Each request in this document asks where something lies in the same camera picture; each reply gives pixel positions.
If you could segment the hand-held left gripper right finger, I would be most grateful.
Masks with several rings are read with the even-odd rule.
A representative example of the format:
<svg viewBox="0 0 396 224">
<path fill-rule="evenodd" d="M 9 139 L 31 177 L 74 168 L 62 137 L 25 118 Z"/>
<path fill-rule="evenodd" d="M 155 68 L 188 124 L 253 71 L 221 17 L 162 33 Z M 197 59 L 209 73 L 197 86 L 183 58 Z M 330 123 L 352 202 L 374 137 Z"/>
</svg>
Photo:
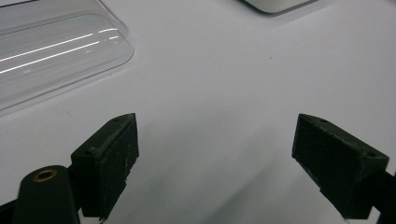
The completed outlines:
<svg viewBox="0 0 396 224">
<path fill-rule="evenodd" d="M 298 116 L 292 157 L 345 219 L 389 219 L 389 157 L 326 119 Z"/>
</svg>

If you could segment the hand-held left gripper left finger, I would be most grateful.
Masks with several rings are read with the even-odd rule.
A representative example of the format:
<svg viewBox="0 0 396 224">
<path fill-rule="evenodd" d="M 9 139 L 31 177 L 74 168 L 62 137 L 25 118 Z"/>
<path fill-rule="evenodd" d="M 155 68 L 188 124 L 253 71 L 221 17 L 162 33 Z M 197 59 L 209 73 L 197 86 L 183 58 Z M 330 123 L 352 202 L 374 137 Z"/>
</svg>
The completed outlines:
<svg viewBox="0 0 396 224">
<path fill-rule="evenodd" d="M 84 217 L 109 217 L 138 157 L 135 113 L 109 120 L 72 153 Z"/>
</svg>

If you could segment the clear plastic tray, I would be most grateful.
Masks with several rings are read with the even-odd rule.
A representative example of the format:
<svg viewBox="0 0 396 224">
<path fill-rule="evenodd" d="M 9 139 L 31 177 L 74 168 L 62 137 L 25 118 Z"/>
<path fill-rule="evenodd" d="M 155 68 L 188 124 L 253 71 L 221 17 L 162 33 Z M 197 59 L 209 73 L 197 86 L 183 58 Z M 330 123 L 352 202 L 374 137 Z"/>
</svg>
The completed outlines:
<svg viewBox="0 0 396 224">
<path fill-rule="evenodd" d="M 0 0 L 0 113 L 128 62 L 127 36 L 102 0 Z"/>
</svg>

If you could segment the white container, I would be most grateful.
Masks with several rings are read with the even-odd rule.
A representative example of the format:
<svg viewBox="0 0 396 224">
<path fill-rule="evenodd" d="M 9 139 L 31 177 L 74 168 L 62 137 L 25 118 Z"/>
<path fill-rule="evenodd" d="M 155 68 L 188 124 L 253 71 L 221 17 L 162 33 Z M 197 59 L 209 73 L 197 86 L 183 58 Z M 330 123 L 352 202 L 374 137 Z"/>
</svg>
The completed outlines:
<svg viewBox="0 0 396 224">
<path fill-rule="evenodd" d="M 298 7 L 302 4 L 311 2 L 313 0 L 244 0 L 251 6 L 257 8 L 265 13 L 278 13 L 293 7 Z"/>
</svg>

